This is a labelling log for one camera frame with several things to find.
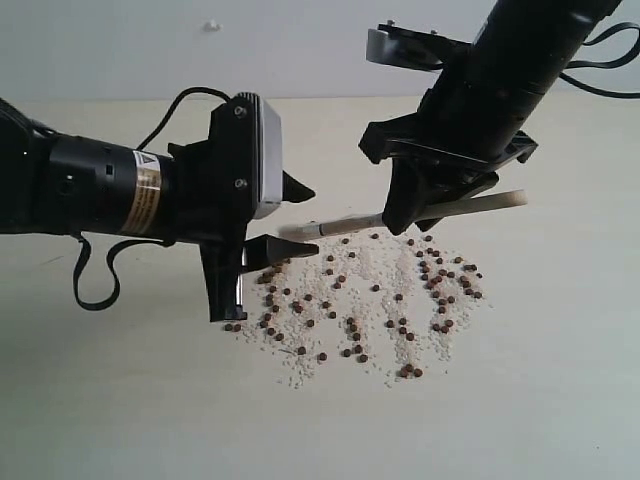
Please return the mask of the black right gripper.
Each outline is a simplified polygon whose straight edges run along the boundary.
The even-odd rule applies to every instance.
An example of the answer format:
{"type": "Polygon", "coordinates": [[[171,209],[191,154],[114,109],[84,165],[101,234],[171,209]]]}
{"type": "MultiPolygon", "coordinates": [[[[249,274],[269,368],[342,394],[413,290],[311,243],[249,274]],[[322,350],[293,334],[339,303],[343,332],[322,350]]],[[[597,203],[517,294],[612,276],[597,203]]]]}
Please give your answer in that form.
{"type": "Polygon", "coordinates": [[[472,198],[493,188],[496,172],[524,163],[537,143],[521,127],[538,105],[536,93],[516,89],[433,88],[416,112],[368,124],[359,148],[374,164],[392,159],[382,221],[393,235],[405,232],[432,204],[472,198]],[[443,191],[428,166],[485,173],[443,191]]]}

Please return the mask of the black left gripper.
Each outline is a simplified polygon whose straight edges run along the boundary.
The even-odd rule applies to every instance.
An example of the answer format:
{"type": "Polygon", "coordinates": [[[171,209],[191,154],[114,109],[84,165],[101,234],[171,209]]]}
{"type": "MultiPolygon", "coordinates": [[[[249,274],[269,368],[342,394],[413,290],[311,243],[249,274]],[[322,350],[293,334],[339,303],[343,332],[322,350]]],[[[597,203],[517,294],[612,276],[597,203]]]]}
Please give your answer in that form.
{"type": "MultiPolygon", "coordinates": [[[[212,321],[247,318],[238,298],[243,249],[246,272],[319,253],[315,244],[267,234],[245,242],[257,205],[257,148],[256,108],[250,102],[228,102],[214,109],[206,139],[168,145],[175,169],[175,235],[199,247],[212,321]]],[[[315,197],[314,190],[286,171],[282,187],[284,202],[315,197]]]]}

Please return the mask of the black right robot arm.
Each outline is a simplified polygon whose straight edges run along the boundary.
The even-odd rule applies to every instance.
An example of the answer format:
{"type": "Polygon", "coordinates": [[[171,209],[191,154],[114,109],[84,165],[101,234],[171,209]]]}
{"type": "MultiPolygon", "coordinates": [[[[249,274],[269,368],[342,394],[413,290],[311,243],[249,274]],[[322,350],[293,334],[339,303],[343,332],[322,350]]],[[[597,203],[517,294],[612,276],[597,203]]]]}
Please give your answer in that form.
{"type": "Polygon", "coordinates": [[[369,62],[437,74],[413,113],[370,123],[360,140],[372,163],[392,163],[384,226],[427,231],[425,208],[487,191],[503,166],[527,161],[536,143],[525,121],[581,67],[577,51],[609,37],[597,25],[615,9],[613,1],[499,1],[471,42],[392,23],[371,29],[369,62]]]}

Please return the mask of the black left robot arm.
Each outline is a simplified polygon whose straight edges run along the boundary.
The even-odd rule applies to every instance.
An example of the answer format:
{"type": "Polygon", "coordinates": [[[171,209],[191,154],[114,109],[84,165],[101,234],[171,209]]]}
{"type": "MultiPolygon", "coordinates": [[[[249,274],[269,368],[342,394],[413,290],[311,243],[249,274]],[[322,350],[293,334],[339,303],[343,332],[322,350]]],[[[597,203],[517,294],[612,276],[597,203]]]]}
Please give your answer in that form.
{"type": "Polygon", "coordinates": [[[264,234],[252,221],[313,191],[282,166],[279,115],[253,93],[228,98],[207,137],[165,154],[55,131],[9,103],[1,106],[1,231],[70,236],[81,245],[74,275],[90,258],[87,233],[117,235],[106,257],[140,244],[198,247],[212,321],[242,320],[244,274],[319,251],[264,234]]]}

